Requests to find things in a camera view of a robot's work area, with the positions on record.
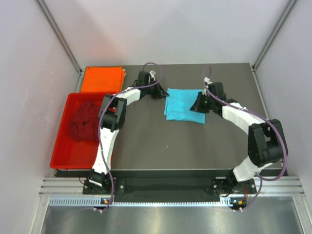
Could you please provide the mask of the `light blue t shirt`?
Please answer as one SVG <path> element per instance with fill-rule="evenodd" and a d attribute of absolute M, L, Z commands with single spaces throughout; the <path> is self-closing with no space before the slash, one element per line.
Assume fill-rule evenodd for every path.
<path fill-rule="evenodd" d="M 167 121 L 190 121 L 205 124 L 205 114 L 190 110 L 196 101 L 199 89 L 172 89 L 165 100 L 164 116 Z"/>

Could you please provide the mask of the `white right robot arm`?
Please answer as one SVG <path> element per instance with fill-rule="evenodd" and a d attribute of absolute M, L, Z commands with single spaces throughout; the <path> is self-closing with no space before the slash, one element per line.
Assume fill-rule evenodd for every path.
<path fill-rule="evenodd" d="M 221 82 L 204 79 L 204 89 L 198 92 L 190 111 L 208 114 L 214 112 L 233 123 L 248 136 L 247 157 L 226 176 L 226 194 L 239 193 L 246 182 L 277 161 L 285 160 L 288 148 L 283 127 L 278 119 L 266 119 L 234 99 L 228 99 Z"/>

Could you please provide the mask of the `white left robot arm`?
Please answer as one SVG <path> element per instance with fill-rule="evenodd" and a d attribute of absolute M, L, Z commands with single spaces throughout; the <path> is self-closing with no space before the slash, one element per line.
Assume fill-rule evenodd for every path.
<path fill-rule="evenodd" d="M 146 95 L 152 99 L 166 98 L 169 94 L 161 87 L 155 71 L 140 71 L 134 84 L 116 94 L 103 98 L 98 117 L 98 151 L 85 187 L 96 194 L 114 191 L 111 174 L 111 159 L 115 140 L 124 125 L 127 106 L 139 101 Z"/>

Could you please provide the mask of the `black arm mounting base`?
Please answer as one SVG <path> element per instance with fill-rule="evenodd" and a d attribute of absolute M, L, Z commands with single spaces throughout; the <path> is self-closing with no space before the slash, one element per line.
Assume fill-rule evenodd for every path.
<path fill-rule="evenodd" d="M 221 195 L 254 195 L 255 182 L 236 183 L 228 169 L 197 170 L 112 170 L 103 186 L 88 180 L 84 195 L 114 195 L 115 202 L 210 202 Z"/>

